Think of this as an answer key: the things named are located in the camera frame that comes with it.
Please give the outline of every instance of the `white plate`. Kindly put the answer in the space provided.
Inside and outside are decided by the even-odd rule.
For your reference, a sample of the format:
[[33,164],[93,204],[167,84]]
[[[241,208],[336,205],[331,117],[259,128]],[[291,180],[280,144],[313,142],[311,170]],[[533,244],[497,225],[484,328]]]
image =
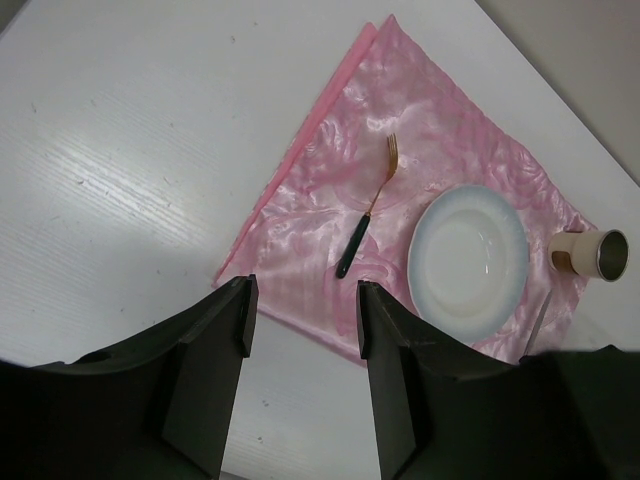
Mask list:
[[486,187],[440,195],[409,248],[409,288],[420,316],[461,342],[504,325],[520,302],[529,246],[518,213]]

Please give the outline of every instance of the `white table surface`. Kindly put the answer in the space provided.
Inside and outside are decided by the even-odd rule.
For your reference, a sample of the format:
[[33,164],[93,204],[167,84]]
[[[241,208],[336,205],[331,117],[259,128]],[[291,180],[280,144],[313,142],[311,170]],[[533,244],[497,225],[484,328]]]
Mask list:
[[[366,21],[405,30],[632,247],[567,345],[640,345],[640,190],[472,0],[32,0],[0,39],[0,355],[73,361],[192,305]],[[260,317],[223,469],[379,478],[366,371]]]

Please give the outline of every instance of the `fork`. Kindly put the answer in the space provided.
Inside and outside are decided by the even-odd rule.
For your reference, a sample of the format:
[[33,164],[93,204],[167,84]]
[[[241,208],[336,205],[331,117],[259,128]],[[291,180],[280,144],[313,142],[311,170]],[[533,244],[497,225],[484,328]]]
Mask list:
[[356,256],[358,251],[358,247],[360,247],[360,243],[364,237],[365,232],[367,231],[367,227],[369,226],[369,222],[371,222],[371,212],[373,211],[373,207],[380,196],[380,192],[382,192],[382,188],[393,178],[393,175],[396,173],[398,169],[398,141],[396,139],[396,134],[389,135],[387,137],[387,148],[389,149],[389,170],[387,171],[387,177],[385,178],[380,188],[376,192],[376,196],[373,197],[373,201],[369,206],[369,209],[365,212],[365,214],[358,222],[358,226],[356,227],[353,235],[349,239],[349,243],[347,244],[347,248],[342,254],[342,258],[338,262],[338,266],[336,267],[336,277],[344,278],[349,271],[349,267],[351,267],[351,263]]

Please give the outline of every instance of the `pink satin fabric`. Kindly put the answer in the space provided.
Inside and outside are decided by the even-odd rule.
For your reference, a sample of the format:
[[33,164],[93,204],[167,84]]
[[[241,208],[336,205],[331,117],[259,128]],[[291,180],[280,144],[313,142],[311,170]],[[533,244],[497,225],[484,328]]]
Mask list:
[[[399,167],[384,188],[347,277],[335,266],[388,165],[397,134]],[[551,269],[546,245],[587,222],[542,167],[476,107],[390,17],[367,25],[296,136],[243,227],[215,284],[255,273],[261,312],[358,358],[356,285],[380,283],[415,312],[407,254],[429,203],[461,184],[485,185],[517,209],[530,271],[504,327],[473,345],[508,362],[521,356],[546,294],[553,299],[536,350],[558,347],[587,279]]]

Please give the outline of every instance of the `fork handle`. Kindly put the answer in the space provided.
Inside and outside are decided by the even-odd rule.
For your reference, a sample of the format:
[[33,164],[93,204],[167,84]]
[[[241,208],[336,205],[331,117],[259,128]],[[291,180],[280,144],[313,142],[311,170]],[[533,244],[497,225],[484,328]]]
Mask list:
[[347,275],[349,267],[351,267],[351,262],[353,262],[353,259],[356,256],[356,252],[358,251],[358,247],[360,246],[360,242],[362,242],[362,238],[367,231],[370,221],[371,214],[365,213],[360,219],[360,222],[358,222],[358,226],[353,232],[353,235],[351,235],[347,248],[338,262],[338,266],[336,267],[336,277],[344,278]]

